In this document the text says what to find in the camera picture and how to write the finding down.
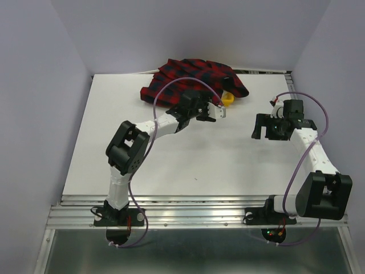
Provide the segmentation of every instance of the white table surface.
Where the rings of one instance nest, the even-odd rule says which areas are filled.
[[[271,113],[269,100],[287,91],[284,75],[239,75],[250,91],[215,123],[195,119],[179,132],[158,139],[136,173],[137,195],[283,194],[299,156],[290,142],[251,139],[257,113]],[[140,89],[152,75],[95,75],[64,195],[107,195],[110,169],[105,155],[120,123],[152,119]],[[160,108],[158,115],[165,109]],[[290,193],[304,182],[303,170]]]

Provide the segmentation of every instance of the metal frame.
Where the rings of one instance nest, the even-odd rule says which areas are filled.
[[[290,73],[285,73],[289,91],[295,91]],[[92,206],[101,206],[105,196],[63,196],[51,208],[34,273],[44,273],[56,229],[105,229],[94,227]],[[137,202],[146,209],[150,229],[253,228],[242,223],[245,207],[262,207],[266,196],[138,196]],[[291,227],[315,227],[316,219],[297,218]],[[341,241],[353,274],[361,274],[348,230],[347,215],[340,221],[322,220],[321,227],[338,227]]]
[[[348,229],[348,227],[339,227],[338,232],[340,234],[343,248],[345,250],[351,271],[353,272],[353,274],[361,274],[361,268],[356,258],[354,244],[352,243],[350,235],[350,230]]]
[[[40,274],[46,271],[47,262],[51,253],[54,236],[55,236],[54,229],[45,230],[42,240],[42,245],[40,246],[38,258],[36,260],[34,274]]]

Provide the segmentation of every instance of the black bracket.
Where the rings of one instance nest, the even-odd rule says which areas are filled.
[[[95,227],[127,227],[128,218],[131,217],[132,227],[144,226],[143,220],[138,220],[138,214],[141,212],[137,208],[128,208],[129,204],[121,210],[112,208],[108,201],[104,201],[104,206],[97,207],[95,211]]]
[[[108,242],[113,243],[114,246],[125,244],[129,236],[131,235],[131,231],[126,229],[107,229],[106,238]]]
[[[266,127],[265,138],[269,140],[290,140],[294,129],[312,128],[317,130],[312,120],[304,119],[302,100],[285,100],[284,118],[272,118],[270,114],[257,114],[252,139],[261,139],[261,128]]]
[[[181,95],[178,104],[166,111],[176,118],[179,122],[176,132],[188,126],[191,119],[198,121],[215,122],[214,118],[209,117],[208,103],[212,102],[213,94],[210,91],[186,90]]]
[[[284,213],[274,211],[274,195],[270,195],[263,207],[246,207],[243,223],[247,225],[279,225],[285,219],[286,224],[296,224],[297,220]]]
[[[325,186],[328,193],[323,193]],[[295,207],[301,217],[330,220],[342,219],[352,188],[348,175],[308,174],[295,199]]]
[[[262,236],[268,240],[272,241],[273,243],[281,244],[286,238],[286,229],[262,229],[261,230]]]
[[[107,147],[108,163],[122,175],[133,173],[143,162],[148,141],[149,135],[146,132],[140,131],[130,121],[124,121]]]

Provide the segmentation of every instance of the red plaid cloth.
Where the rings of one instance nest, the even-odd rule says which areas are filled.
[[[159,68],[160,72],[153,75],[149,87],[141,89],[141,100],[152,103],[157,93],[169,82],[181,77],[194,77],[205,82],[220,97],[223,90],[232,93],[235,97],[246,97],[248,90],[241,80],[233,72],[232,68],[212,61],[200,59],[184,59],[181,61],[169,59],[167,64]],[[157,104],[159,106],[170,107],[177,104],[180,95],[187,89],[208,90],[201,83],[193,80],[182,80],[171,84],[159,96]],[[213,103],[218,104],[218,99],[214,96]]]

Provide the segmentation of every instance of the white wall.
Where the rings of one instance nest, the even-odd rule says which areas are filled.
[[[350,231],[365,270],[365,1],[332,0],[293,72],[297,91],[327,108],[330,128],[323,145],[354,185],[348,205]],[[324,118],[311,102],[306,112],[323,129]]]
[[[48,0],[2,0],[0,37],[0,272],[32,273],[90,76]]]
[[[168,58],[294,68],[329,0],[51,0],[94,73],[154,70]]]

